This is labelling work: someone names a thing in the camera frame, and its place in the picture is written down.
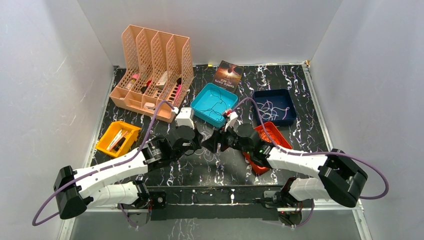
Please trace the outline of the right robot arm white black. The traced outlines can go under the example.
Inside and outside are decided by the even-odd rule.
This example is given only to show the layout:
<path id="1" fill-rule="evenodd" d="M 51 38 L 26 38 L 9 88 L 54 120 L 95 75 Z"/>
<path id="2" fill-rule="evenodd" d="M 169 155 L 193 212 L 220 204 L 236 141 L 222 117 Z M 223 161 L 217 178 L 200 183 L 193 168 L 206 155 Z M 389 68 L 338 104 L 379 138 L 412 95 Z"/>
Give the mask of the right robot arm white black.
<path id="1" fill-rule="evenodd" d="M 214 130 L 201 144 L 212 153 L 228 148 L 249 154 L 260 167 L 289 170 L 308 178 L 291 177 L 273 196 L 263 203 L 269 206 L 295 207 L 304 200 L 324 199 L 353 208 L 357 205 L 368 175 L 351 158 L 337 150 L 328 153 L 308 153 L 274 145 L 260 137 L 250 124 Z"/>

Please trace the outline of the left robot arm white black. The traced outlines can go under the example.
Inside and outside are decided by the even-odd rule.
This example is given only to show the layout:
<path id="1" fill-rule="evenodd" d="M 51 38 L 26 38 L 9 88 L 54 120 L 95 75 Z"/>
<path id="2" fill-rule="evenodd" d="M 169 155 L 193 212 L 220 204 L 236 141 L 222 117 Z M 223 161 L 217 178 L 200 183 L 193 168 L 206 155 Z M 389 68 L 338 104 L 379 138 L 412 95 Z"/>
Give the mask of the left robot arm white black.
<path id="1" fill-rule="evenodd" d="M 144 208 L 150 196 L 143 184 L 119 181 L 167 167 L 201 149 L 202 140 L 197 128 L 183 125 L 107 162 L 79 169 L 70 165 L 61 168 L 53 185 L 59 217 L 71 219 L 88 208 L 111 204 Z"/>

